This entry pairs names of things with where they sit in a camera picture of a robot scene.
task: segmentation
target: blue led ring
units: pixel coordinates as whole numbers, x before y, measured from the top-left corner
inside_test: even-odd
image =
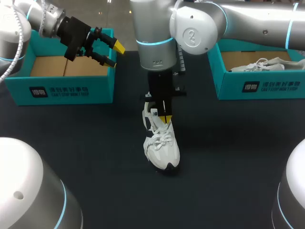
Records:
[[[173,38],[171,37],[170,39],[167,39],[167,40],[162,41],[162,42],[156,42],[156,43],[144,43],[144,42],[140,42],[140,41],[138,41],[138,40],[136,40],[136,41],[138,42],[138,44],[141,44],[141,45],[152,46],[152,45],[165,44],[165,43],[170,42],[170,41],[172,41],[172,40],[173,40]]]

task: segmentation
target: shoe label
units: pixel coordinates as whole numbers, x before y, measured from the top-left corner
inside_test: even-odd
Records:
[[[158,117],[158,110],[157,109],[151,109],[151,113],[153,117]]]
[[[244,83],[243,93],[257,92],[258,87],[259,87],[259,81],[247,81]]]

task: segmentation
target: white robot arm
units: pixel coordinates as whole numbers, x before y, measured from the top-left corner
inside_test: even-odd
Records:
[[[116,38],[103,34],[99,28],[91,31],[91,26],[66,17],[64,9],[46,0],[0,0],[0,83],[20,70],[32,29],[43,37],[60,38],[68,47],[65,57],[71,61],[77,55],[86,55],[101,65],[115,67],[115,62],[93,52],[92,44],[97,39],[120,53],[125,51]]]
[[[146,101],[157,103],[160,116],[172,115],[172,97],[185,94],[172,84],[176,43],[191,54],[209,51],[221,38],[305,50],[305,6],[298,3],[130,2],[141,66],[148,70]]]

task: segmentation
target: shoe sole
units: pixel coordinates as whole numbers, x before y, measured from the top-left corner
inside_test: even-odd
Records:
[[[152,162],[149,161],[149,164],[156,170],[156,172],[161,173],[165,176],[175,176],[180,171],[180,165],[177,165],[177,167],[174,167],[171,163],[168,163],[166,169],[160,169],[156,167]]]

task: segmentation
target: dark fabric surface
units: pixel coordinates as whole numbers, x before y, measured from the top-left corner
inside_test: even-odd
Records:
[[[39,152],[78,199],[84,229],[272,229],[278,183],[305,138],[304,101],[218,101],[207,56],[185,55],[185,66],[178,176],[154,172],[143,152],[137,52],[118,57],[113,104],[17,107],[1,85],[0,136]]]

